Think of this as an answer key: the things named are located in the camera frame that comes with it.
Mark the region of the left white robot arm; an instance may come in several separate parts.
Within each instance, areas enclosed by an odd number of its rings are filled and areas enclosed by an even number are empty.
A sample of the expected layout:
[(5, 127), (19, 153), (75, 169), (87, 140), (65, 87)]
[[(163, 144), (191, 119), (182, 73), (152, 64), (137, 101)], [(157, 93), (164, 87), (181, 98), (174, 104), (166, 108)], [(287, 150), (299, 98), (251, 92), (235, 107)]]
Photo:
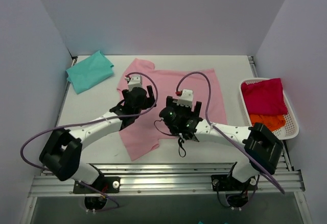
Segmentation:
[(82, 150), (97, 140), (132, 125), (143, 110), (156, 106), (151, 85), (134, 87), (122, 92), (123, 100), (103, 116), (69, 130), (67, 126), (52, 131), (39, 156), (60, 181), (73, 179), (84, 183), (91, 193), (106, 184), (104, 175), (93, 165), (81, 161)]

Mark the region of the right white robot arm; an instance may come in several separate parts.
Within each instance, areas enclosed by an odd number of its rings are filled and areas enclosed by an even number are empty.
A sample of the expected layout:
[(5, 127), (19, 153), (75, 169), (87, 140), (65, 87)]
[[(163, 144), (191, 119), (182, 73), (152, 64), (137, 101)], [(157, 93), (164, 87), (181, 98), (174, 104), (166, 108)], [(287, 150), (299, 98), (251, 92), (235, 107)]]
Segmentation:
[(237, 160), (227, 176), (231, 189), (240, 189), (250, 178), (263, 175), (276, 183), (274, 174), (281, 156), (281, 141), (262, 123), (251, 127), (229, 126), (209, 121), (200, 117), (201, 103), (180, 97), (168, 96), (166, 107), (159, 113), (170, 133), (186, 140), (196, 142), (230, 143), (237, 148), (245, 160)]

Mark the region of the teal folded t-shirt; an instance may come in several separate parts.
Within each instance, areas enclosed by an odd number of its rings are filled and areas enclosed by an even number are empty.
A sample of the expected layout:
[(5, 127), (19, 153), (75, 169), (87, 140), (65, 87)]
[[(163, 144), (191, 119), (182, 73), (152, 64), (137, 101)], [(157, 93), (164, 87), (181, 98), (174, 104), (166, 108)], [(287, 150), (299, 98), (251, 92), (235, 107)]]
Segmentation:
[(72, 84), (76, 94), (80, 94), (113, 76), (114, 64), (101, 51), (66, 70), (67, 81)]

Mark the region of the magenta t-shirt in basket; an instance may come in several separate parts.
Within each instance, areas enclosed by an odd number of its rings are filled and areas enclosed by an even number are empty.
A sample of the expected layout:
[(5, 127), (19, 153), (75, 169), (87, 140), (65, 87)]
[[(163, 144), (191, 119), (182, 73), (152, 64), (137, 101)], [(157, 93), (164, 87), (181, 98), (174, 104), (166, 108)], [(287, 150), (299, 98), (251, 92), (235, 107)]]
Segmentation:
[(288, 113), (280, 78), (243, 83), (241, 92), (249, 114), (277, 116)]

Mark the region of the orange t-shirt in basket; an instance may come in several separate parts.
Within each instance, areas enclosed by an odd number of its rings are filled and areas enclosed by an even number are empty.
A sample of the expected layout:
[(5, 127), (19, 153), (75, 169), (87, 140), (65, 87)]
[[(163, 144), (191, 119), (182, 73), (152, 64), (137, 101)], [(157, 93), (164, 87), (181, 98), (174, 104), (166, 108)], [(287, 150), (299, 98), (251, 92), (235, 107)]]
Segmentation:
[(286, 120), (284, 119), (283, 115), (250, 114), (249, 117), (252, 125), (255, 123), (262, 123), (271, 131), (276, 131), (286, 124)]

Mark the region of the white plastic basket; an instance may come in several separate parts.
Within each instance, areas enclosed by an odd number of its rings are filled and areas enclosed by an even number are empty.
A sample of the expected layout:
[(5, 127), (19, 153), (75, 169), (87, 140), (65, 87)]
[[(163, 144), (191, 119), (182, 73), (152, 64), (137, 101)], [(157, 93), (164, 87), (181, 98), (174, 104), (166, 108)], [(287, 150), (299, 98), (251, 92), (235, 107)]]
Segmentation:
[[(240, 88), (239, 88), (239, 97), (240, 97), (240, 101), (241, 101), (241, 107), (243, 109), (243, 115), (245, 116), (245, 118), (247, 119), (248, 123), (251, 124), (251, 121), (250, 121), (250, 117), (249, 117), (249, 113), (247, 111), (247, 108), (246, 108), (246, 105), (245, 105), (245, 102), (244, 102), (244, 99), (243, 99), (243, 95), (242, 95), (242, 92), (241, 92), (241, 85), (243, 83), (246, 83), (246, 84), (251, 84), (251, 83), (255, 83), (255, 82), (260, 82), (260, 81), (263, 81), (263, 80), (268, 80), (267, 78), (252, 78), (252, 79), (246, 79), (246, 80), (243, 80), (240, 84)], [(295, 118), (295, 115), (294, 115), (294, 112), (291, 108), (291, 105), (288, 101), (288, 98), (284, 92), (284, 89), (283, 89), (283, 94), (284, 94), (284, 102), (286, 104), (286, 107), (288, 109), (288, 113), (283, 115), (284, 116), (284, 119), (286, 120), (286, 124), (276, 130), (276, 131), (273, 131), (273, 134), (280, 140), (288, 140), (288, 139), (292, 139), (294, 137), (296, 137), (298, 135), (298, 132), (299, 132), (299, 126), (298, 126), (298, 123), (297, 123), (297, 120)]]

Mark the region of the aluminium rail frame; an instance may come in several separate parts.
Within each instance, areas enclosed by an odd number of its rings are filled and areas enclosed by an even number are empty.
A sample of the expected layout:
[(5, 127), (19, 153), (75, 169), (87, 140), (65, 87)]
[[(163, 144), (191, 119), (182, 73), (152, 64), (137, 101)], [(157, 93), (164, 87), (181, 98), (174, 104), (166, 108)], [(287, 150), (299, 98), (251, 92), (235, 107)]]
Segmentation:
[[(107, 177), (120, 177), (120, 196), (211, 194), (212, 175), (228, 173), (230, 163), (96, 164)], [(73, 196), (74, 180), (59, 181), (48, 171), (36, 176), (30, 197)]]

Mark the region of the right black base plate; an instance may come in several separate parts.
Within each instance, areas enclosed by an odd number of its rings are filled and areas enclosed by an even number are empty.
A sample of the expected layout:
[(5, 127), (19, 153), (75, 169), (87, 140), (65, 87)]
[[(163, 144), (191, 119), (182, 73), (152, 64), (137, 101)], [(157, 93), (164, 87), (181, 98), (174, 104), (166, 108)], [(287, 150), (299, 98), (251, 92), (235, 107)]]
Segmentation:
[(212, 190), (216, 192), (245, 192), (252, 191), (255, 189), (256, 177), (251, 177), (246, 182), (241, 183), (226, 174), (224, 175), (211, 175)]

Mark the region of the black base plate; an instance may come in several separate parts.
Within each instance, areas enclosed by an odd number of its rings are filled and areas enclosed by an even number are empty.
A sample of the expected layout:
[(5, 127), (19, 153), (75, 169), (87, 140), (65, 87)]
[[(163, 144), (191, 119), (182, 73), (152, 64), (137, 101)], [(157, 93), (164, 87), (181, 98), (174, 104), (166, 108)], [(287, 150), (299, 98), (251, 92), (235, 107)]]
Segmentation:
[[(103, 193), (119, 193), (120, 191), (121, 178), (117, 176), (103, 177), (100, 180), (96, 180), (91, 187), (103, 192)], [(74, 194), (91, 194), (96, 193), (95, 191), (81, 185), (78, 181), (75, 181)]]
[(251, 177), (246, 182), (241, 183), (226, 174), (224, 175), (211, 175), (212, 190), (216, 192), (245, 192), (252, 191), (255, 189), (256, 177)]

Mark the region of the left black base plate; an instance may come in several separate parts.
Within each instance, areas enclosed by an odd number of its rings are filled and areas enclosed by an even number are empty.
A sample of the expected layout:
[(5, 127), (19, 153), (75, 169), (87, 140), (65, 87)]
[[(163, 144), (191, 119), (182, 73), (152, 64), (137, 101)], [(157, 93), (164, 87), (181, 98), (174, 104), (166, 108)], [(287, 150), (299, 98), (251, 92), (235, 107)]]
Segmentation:
[[(91, 187), (103, 192), (103, 193), (119, 193), (120, 191), (121, 178), (117, 176), (103, 177), (100, 180), (96, 180)], [(91, 194), (96, 193), (95, 191), (81, 185), (78, 181), (75, 181), (74, 194)]]

